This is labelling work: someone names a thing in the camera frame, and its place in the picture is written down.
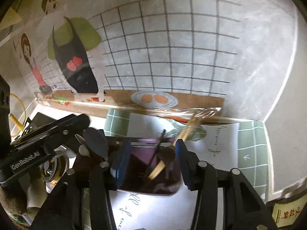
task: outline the black apron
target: black apron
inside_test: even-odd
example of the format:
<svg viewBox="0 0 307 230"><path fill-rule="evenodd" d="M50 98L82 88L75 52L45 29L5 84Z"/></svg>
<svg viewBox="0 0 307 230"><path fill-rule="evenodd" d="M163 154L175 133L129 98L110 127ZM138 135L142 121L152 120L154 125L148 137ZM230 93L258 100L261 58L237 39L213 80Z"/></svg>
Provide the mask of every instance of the black apron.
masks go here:
<svg viewBox="0 0 307 230"><path fill-rule="evenodd" d="M72 29L73 39L67 44L59 47L54 39L54 28L52 29L53 50L56 60L67 82L76 89L78 93L97 94L98 85L88 61L86 50L72 22L68 18L66 19ZM66 66L73 57L82 59L82 64L77 66L75 71L71 71Z"/></svg>

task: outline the chopsticks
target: chopsticks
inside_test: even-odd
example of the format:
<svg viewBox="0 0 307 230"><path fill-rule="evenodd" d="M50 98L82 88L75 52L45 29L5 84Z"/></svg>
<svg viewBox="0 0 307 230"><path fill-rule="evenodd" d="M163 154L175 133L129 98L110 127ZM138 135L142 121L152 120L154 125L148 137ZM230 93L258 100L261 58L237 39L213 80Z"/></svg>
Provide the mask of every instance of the chopsticks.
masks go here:
<svg viewBox="0 0 307 230"><path fill-rule="evenodd" d="M156 144L156 146L155 146L155 148L156 148L156 149L155 149L155 152L153 153L152 157L150 158L150 160L149 160L149 162L148 162L148 165L147 165L147 167L146 167L146 171L145 171L145 176L144 176L144 178L149 174L149 171L150 171L149 169L150 169L151 163L153 162L154 157L156 156L156 154L159 152L160 144L161 144L161 142L162 142L162 140L163 140L163 138L164 138L165 132L166 132L166 130L164 129L163 132L161 133L161 136L160 136L159 141L157 142L157 144Z"/></svg>
<svg viewBox="0 0 307 230"><path fill-rule="evenodd" d="M176 145L176 141L178 139L182 139L183 141L185 141L188 138L188 135L191 133L191 131L193 130L195 124L197 124L199 117L195 117L196 113L194 113L191 117L191 119L188 121L188 123L186 124L186 126L183 128L183 130L180 132L180 134L177 136L176 140L173 142L172 144L172 149L175 149L175 145ZM165 168L165 164L163 161L160 161L157 166L153 169L153 171L150 173L150 175L148 176L148 178L150 180L153 180L154 178L156 178L161 171Z"/></svg>

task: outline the wooden chopstick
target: wooden chopstick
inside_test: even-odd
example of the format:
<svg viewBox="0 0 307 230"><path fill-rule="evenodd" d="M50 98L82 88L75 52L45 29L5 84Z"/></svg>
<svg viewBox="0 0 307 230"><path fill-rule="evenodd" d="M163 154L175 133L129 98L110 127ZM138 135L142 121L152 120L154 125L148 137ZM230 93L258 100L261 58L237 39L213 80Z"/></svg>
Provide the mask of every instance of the wooden chopstick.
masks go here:
<svg viewBox="0 0 307 230"><path fill-rule="evenodd" d="M176 141L178 139L182 139L183 141L185 141L188 138L188 135L191 133L191 131L193 130L195 124L197 124L198 122L198 117L195 117L196 113L194 113L191 117L191 119L188 121L187 125L183 128L183 130L180 132L180 134L177 136L176 140L173 142L172 144L172 148L175 148L176 145ZM150 173L150 175L148 176L148 178L150 180L153 180L154 178L156 178L161 171L165 168L165 163L161 160L157 166L155 166L155 168L153 169L153 171Z"/></svg>

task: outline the green shirt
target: green shirt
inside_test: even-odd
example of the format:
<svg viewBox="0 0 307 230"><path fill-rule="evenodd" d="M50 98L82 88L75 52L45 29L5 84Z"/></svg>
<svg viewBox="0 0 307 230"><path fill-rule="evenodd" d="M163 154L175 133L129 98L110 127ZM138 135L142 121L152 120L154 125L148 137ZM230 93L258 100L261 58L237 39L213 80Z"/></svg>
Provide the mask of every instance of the green shirt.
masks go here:
<svg viewBox="0 0 307 230"><path fill-rule="evenodd" d="M86 51L89 51L99 45L101 42L101 37L86 19L70 18L70 21L75 27L77 35L79 36ZM73 31L68 21L54 31L54 39L59 47L67 44L73 39ZM56 59L53 49L52 33L48 38L48 57L50 59Z"/></svg>

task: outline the cartoon girl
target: cartoon girl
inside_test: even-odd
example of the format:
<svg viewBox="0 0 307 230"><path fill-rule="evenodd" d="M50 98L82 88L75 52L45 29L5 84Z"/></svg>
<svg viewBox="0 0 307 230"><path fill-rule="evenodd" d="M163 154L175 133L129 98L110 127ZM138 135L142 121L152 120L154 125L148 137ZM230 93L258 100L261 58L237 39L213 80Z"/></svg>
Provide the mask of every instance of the cartoon girl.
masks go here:
<svg viewBox="0 0 307 230"><path fill-rule="evenodd" d="M28 63L35 79L37 80L39 84L39 89L44 94L46 97L53 97L53 92L50 86L46 84L44 81L42 75L39 72L39 69L35 63L35 59L32 58L32 53L31 53L31 47L30 47L30 42L25 33L22 34L21 36L21 48L23 52L23 57L25 58L25 61Z"/></svg>

